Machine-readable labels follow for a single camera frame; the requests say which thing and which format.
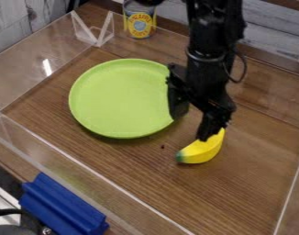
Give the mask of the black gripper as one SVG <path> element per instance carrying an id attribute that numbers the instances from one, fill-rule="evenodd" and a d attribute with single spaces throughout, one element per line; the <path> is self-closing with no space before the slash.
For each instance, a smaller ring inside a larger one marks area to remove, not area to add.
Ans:
<path id="1" fill-rule="evenodd" d="M 196 138 L 207 141 L 228 127 L 236 105 L 227 92 L 235 55 L 231 51 L 215 57 L 187 50 L 187 66 L 168 64 L 168 108 L 172 119 L 183 117 L 188 105 L 202 112 Z"/>

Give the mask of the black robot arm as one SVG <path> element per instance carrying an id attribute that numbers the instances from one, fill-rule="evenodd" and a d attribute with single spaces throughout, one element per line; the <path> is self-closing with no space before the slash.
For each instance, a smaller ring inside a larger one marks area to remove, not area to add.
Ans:
<path id="1" fill-rule="evenodd" d="M 167 77 L 168 106 L 174 118 L 191 106 L 202 111 L 196 139 L 207 141 L 228 126 L 236 105 L 227 92 L 234 60 L 243 57 L 236 49 L 247 27 L 243 0 L 184 0 L 190 40 L 187 64 L 171 63 Z"/>

